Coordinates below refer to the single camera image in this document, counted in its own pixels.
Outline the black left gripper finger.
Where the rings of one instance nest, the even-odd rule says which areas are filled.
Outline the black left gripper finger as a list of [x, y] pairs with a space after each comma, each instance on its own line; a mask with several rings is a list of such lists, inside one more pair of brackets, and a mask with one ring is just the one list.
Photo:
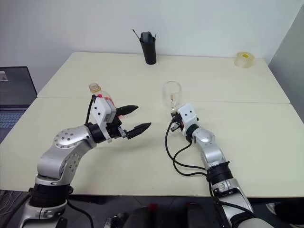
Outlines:
[[124, 115], [128, 115], [130, 113], [132, 113], [133, 111], [135, 111], [138, 108], [137, 105], [126, 105], [126, 106], [122, 106], [116, 109], [116, 115], [117, 116], [124, 116]]
[[152, 123], [142, 123], [136, 127], [134, 127], [132, 130], [128, 131], [128, 138], [134, 138], [140, 134], [142, 134], [145, 130], [147, 130]]

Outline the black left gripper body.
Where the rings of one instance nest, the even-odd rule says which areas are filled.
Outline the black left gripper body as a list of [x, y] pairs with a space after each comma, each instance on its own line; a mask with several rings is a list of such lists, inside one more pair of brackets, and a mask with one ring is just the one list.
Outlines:
[[128, 138], [127, 131], [121, 125], [122, 122], [118, 117], [115, 117], [112, 122], [106, 123], [106, 130], [111, 139]]

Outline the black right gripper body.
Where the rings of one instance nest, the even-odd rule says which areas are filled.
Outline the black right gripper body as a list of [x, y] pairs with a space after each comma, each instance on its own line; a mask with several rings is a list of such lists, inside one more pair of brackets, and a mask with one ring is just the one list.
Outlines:
[[179, 128], [181, 131], [183, 130], [183, 122], [182, 122], [182, 116], [181, 114], [177, 113], [176, 118], [171, 120], [174, 124], [179, 124]]

